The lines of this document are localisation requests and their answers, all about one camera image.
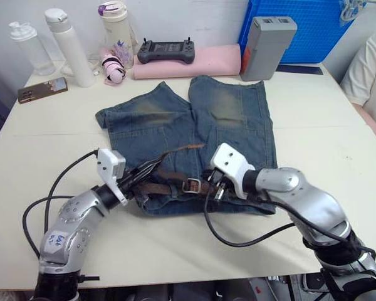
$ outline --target gray battery pack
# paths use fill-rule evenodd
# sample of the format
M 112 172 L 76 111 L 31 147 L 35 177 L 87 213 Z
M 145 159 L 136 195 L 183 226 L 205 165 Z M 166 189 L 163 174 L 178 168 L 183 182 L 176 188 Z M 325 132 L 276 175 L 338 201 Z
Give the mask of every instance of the gray battery pack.
M 290 17 L 254 17 L 241 64 L 241 78 L 269 80 L 296 33 Z

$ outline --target denim shorts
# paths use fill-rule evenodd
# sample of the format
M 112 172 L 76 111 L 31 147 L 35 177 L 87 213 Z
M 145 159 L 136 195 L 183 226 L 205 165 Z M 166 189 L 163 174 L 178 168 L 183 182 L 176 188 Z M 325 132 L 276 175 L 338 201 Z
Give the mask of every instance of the denim shorts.
M 96 119 L 101 128 L 108 130 L 112 148 L 126 158 L 127 168 L 155 159 L 165 151 L 204 143 L 200 149 L 171 153 L 162 163 L 165 171 L 201 179 L 223 142 L 242 153 L 256 169 L 277 167 L 263 82 L 230 85 L 201 75 L 191 80 L 189 100 L 162 82 L 149 93 L 99 111 Z M 156 176 L 154 181 L 170 184 Z M 152 194 L 138 205 L 149 215 L 168 216 L 203 212 L 204 200 L 197 194 Z M 275 208 L 250 204 L 234 193 L 225 193 L 221 201 L 209 202 L 209 211 L 274 214 Z

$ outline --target bottle cap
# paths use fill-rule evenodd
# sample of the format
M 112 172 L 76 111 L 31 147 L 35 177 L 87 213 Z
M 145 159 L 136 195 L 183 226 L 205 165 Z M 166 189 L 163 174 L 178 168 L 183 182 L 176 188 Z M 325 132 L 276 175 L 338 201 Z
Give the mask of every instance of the bottle cap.
M 44 16 L 50 30 L 54 33 L 60 33 L 71 28 L 68 15 L 60 8 L 49 8 L 44 12 Z
M 12 22 L 8 24 L 11 28 L 11 39 L 17 42 L 22 42 L 37 36 L 36 29 L 29 25 L 29 23 L 19 24 Z
M 118 22 L 127 17 L 127 7 L 120 1 L 104 2 L 99 5 L 98 13 L 107 22 Z

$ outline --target game controller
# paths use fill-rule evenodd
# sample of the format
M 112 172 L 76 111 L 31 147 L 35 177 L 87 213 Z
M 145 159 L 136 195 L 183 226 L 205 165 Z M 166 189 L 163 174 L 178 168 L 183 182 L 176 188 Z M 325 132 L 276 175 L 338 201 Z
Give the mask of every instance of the game controller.
M 184 42 L 153 42 L 144 38 L 137 56 L 142 64 L 153 60 L 182 60 L 191 64 L 195 59 L 194 42 L 190 37 Z

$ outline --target black cable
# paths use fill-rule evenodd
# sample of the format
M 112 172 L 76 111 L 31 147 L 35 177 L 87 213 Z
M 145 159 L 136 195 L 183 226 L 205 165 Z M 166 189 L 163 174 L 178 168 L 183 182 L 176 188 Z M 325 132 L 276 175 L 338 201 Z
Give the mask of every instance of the black cable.
M 49 195 L 48 195 L 48 198 L 47 198 L 47 203 L 46 203 L 46 207 L 44 209 L 44 233 L 47 232 L 47 230 L 49 229 L 49 213 L 50 213 L 50 201 L 51 201 L 51 198 L 52 198 L 52 195 L 53 193 L 55 192 L 55 189 L 57 187 L 57 184 L 60 182 L 61 178 L 71 169 L 73 168 L 74 166 L 76 166 L 78 163 L 80 163 L 81 161 L 85 160 L 87 157 L 90 157 L 91 155 L 95 155 L 97 156 L 98 155 L 98 151 L 97 150 L 93 150 L 89 153 L 87 153 L 86 155 L 80 157 L 78 160 L 76 160 L 75 162 L 71 163 L 58 177 L 57 179 L 55 180 L 55 182 L 53 183 L 51 189 L 50 189 L 50 192 L 49 192 Z
M 51 199 L 70 199 L 72 197 L 73 196 L 51 196 L 50 198 Z M 31 209 L 34 208 L 37 204 L 45 202 L 47 199 L 49 199 L 48 196 L 45 197 L 45 198 L 43 198 L 43 199 L 39 199 L 39 200 L 33 202 L 32 204 L 30 204 L 25 209 L 24 214 L 23 214 L 23 230 L 24 230 L 24 234 L 25 234 L 26 240 L 28 241 L 29 245 L 31 246 L 32 250 L 34 251 L 34 253 L 36 254 L 36 256 L 38 258 L 40 257 L 39 250 L 36 247 L 36 245 L 34 244 L 32 238 L 31 238 L 31 235 L 29 234 L 28 226 L 26 224 L 26 220 L 28 218 L 28 213 L 31 211 Z
M 373 260 L 376 260 L 376 251 L 374 249 L 368 248 L 367 246 L 360 246 L 359 249 L 370 253 L 370 256 L 372 256 Z
M 321 299 L 323 299 L 326 296 L 327 296 L 327 293 L 321 293 L 316 299 L 314 299 L 314 301 L 320 301 Z
M 298 218 L 300 221 L 302 221 L 308 227 L 316 230 L 317 232 L 320 232 L 321 234 L 323 234 L 327 237 L 330 237 L 333 240 L 341 241 L 342 243 L 348 242 L 346 238 L 334 235 L 333 233 L 330 233 L 329 231 L 326 231 L 326 230 L 322 229 L 321 227 L 319 227 L 318 225 L 316 225 L 316 224 L 312 223 L 311 221 L 307 220 L 299 212 L 297 212 L 297 210 L 292 208 L 290 205 L 279 203 L 279 202 L 274 202 L 272 200 L 263 201 L 262 199 L 257 199 L 256 201 L 254 201 L 254 203 L 270 204 L 270 205 L 275 205 L 276 207 L 280 207 L 280 208 L 284 209 L 285 211 L 289 212 L 290 214 L 292 214 L 293 216 L 295 216 L 296 218 Z
M 211 189 L 209 189 L 207 191 L 206 198 L 205 198 L 204 214 L 205 214 L 206 223 L 207 223 L 210 231 L 213 233 L 213 235 L 219 241 L 221 241 L 222 243 L 225 243 L 228 246 L 233 246 L 235 248 L 243 248 L 245 246 L 252 246 L 252 245 L 255 245 L 257 243 L 260 243 L 261 241 L 263 241 L 263 240 L 269 238 L 270 236 L 273 236 L 273 235 L 275 235 L 275 234 L 277 234 L 277 233 L 279 233 L 279 232 L 281 232 L 281 231 L 283 231 L 285 229 L 288 229 L 290 227 L 294 227 L 295 226 L 294 223 L 286 224 L 286 225 L 284 225 L 282 227 L 274 229 L 273 231 L 270 231 L 269 233 L 266 233 L 265 235 L 262 235 L 262 236 L 256 238 L 255 240 L 247 241 L 245 243 L 232 243 L 232 242 L 230 242 L 228 240 L 225 240 L 223 237 L 221 237 L 219 235 L 219 233 L 217 233 L 217 231 L 213 228 L 213 225 L 212 225 L 211 220 L 209 218 L 209 212 L 207 212 L 207 204 L 209 202 L 209 196 L 210 196 L 210 194 L 211 194 Z

